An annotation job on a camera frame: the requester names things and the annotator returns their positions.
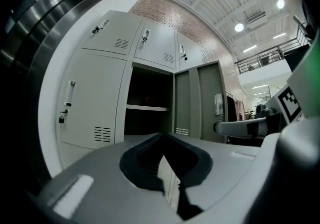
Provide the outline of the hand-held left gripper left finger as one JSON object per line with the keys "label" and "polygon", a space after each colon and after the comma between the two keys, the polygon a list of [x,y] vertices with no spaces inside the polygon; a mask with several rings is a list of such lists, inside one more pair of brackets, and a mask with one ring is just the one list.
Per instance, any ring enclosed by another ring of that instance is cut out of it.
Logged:
{"label": "hand-held left gripper left finger", "polygon": [[55,223],[177,224],[163,193],[138,188],[120,169],[121,156],[155,134],[126,136],[94,150],[55,176],[40,192]]}

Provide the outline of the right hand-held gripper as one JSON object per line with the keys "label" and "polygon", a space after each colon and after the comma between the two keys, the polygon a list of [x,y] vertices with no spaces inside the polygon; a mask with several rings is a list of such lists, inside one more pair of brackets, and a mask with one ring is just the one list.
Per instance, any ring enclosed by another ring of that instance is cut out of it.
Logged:
{"label": "right hand-held gripper", "polygon": [[279,133],[302,115],[302,109],[291,88],[286,85],[265,104],[256,107],[255,119],[216,122],[213,130],[225,136],[261,136]]}

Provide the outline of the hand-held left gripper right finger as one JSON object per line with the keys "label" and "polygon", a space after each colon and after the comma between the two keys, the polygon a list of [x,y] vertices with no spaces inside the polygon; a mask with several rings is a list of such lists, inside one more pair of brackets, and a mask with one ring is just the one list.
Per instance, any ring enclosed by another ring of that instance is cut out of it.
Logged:
{"label": "hand-held left gripper right finger", "polygon": [[245,224],[254,195],[243,186],[258,148],[162,136],[162,223]]}

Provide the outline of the grey metal locker cabinet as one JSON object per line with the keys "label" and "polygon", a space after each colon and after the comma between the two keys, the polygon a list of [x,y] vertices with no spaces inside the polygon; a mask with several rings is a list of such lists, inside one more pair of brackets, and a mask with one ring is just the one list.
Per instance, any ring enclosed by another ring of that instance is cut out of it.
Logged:
{"label": "grey metal locker cabinet", "polygon": [[213,131],[225,112],[218,61],[203,63],[192,40],[154,21],[108,11],[74,52],[62,80],[57,137],[72,153],[124,142],[125,135],[174,132],[221,143]]}

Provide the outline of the black hanging garment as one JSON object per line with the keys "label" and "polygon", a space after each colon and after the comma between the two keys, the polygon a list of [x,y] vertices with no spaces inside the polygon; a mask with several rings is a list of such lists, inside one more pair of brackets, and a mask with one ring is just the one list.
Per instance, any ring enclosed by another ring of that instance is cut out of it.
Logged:
{"label": "black hanging garment", "polygon": [[228,121],[235,122],[237,121],[237,112],[236,105],[234,99],[232,97],[227,96],[227,113],[228,113]]}

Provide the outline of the pink hanging garment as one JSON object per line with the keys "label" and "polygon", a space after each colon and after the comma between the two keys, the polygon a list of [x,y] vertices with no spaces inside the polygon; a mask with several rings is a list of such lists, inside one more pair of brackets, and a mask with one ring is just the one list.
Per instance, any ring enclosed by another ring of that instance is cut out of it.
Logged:
{"label": "pink hanging garment", "polygon": [[238,100],[235,103],[235,108],[236,108],[236,116],[238,121],[244,121],[246,119],[246,112],[245,112],[245,107],[244,103],[240,100]]}

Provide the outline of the grey metal balcony railing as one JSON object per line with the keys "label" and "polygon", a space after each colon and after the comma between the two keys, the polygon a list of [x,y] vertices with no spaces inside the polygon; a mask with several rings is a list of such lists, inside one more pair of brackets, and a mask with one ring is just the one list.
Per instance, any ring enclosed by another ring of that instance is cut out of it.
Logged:
{"label": "grey metal balcony railing", "polygon": [[294,38],[285,43],[268,48],[251,57],[237,61],[235,64],[238,67],[239,73],[242,74],[285,60],[287,56],[298,53],[301,50],[308,50],[310,46],[311,43],[306,38]]}

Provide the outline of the white ceiling air conditioner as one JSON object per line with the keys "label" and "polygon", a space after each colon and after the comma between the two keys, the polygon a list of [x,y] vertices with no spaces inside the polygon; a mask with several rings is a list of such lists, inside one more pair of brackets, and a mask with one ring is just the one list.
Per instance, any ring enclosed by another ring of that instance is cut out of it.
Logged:
{"label": "white ceiling air conditioner", "polygon": [[256,15],[248,18],[248,19],[247,19],[247,23],[252,23],[252,22],[254,22],[254,21],[256,21],[256,20],[258,20],[258,19],[260,19],[260,18],[265,17],[266,15],[267,15],[266,12],[265,12],[265,11],[262,11],[262,12],[256,14]]}

